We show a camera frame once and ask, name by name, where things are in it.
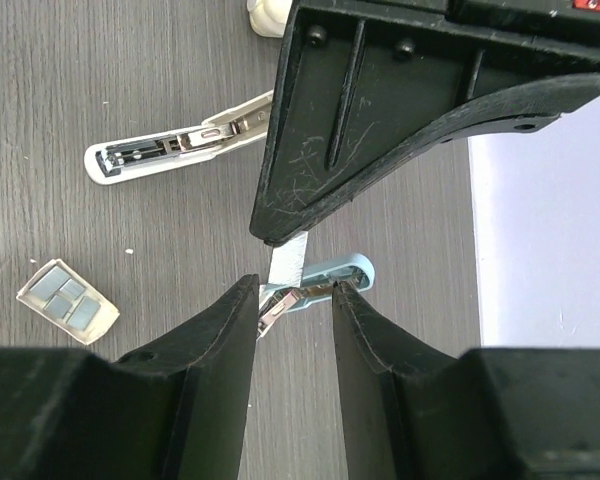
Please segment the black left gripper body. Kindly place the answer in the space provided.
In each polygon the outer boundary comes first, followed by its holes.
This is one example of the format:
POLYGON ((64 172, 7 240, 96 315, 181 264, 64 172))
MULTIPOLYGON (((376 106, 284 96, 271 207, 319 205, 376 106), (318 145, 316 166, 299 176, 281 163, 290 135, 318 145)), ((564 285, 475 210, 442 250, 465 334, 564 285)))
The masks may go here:
POLYGON ((446 18, 484 39, 600 51, 600 1, 450 1, 446 18))

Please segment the staples tray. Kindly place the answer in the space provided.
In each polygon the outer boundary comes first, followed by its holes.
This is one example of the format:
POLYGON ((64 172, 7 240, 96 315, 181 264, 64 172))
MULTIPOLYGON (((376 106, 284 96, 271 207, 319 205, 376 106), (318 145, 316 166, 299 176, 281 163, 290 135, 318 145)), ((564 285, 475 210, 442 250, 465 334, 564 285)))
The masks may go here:
POLYGON ((83 345, 102 338, 119 309, 62 259, 44 264, 16 299, 83 345))

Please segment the silver staple strip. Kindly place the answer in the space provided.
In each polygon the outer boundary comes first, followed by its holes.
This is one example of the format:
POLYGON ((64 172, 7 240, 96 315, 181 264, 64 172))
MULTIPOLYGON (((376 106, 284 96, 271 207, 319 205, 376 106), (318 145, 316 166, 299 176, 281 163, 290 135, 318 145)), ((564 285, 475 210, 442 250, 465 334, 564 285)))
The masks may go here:
POLYGON ((293 238, 272 250, 268 285, 298 287, 301 284, 308 232, 301 231, 293 238))

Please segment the white stapler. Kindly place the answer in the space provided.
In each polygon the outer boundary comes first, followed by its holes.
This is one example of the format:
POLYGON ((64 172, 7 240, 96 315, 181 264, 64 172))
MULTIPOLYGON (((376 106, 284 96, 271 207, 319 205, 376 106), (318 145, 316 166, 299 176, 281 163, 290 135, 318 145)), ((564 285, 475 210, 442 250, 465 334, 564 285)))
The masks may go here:
POLYGON ((273 100, 268 91, 201 124, 94 144, 84 167, 99 185, 113 185, 211 161, 266 137, 273 100))

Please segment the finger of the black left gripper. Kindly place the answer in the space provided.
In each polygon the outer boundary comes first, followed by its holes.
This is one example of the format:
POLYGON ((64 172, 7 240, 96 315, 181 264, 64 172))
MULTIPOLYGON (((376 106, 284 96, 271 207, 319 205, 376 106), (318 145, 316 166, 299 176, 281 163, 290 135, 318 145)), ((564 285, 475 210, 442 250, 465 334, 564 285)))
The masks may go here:
POLYGON ((600 96, 600 51, 465 33, 450 1, 296 1, 250 221, 285 243, 455 139, 532 133, 600 96))

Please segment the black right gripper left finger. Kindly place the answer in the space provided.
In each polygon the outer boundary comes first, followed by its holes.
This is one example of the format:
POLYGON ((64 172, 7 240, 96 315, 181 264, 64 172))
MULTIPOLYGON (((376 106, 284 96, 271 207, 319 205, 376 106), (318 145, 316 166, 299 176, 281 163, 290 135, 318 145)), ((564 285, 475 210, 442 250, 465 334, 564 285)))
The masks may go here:
POLYGON ((110 362, 0 348, 0 479, 234 479, 256 346, 259 279, 110 362))

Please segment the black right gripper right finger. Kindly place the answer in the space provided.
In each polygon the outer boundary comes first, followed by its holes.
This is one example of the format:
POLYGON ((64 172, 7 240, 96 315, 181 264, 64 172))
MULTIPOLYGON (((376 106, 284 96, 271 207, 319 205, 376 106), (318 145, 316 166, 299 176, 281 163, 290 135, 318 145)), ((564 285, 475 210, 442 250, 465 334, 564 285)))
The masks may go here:
POLYGON ((348 283, 332 297, 353 479, 600 479, 600 349, 451 357, 348 283))

